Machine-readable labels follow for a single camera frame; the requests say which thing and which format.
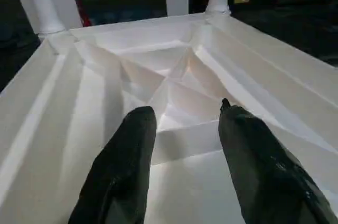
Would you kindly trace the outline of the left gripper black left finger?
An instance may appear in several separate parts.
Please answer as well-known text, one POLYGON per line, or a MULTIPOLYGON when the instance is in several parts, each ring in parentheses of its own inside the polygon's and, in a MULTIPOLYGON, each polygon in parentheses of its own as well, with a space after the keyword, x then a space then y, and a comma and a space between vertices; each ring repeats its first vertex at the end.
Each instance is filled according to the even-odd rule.
POLYGON ((68 223, 143 223, 157 120, 151 106, 130 111, 95 158, 68 223))

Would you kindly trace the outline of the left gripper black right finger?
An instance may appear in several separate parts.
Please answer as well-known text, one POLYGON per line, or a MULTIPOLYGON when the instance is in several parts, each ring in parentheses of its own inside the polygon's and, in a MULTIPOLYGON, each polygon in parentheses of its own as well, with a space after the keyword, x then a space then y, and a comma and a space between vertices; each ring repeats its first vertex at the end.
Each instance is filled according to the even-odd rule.
POLYGON ((330 223, 330 203, 263 120, 223 98, 218 132, 245 223, 330 223))

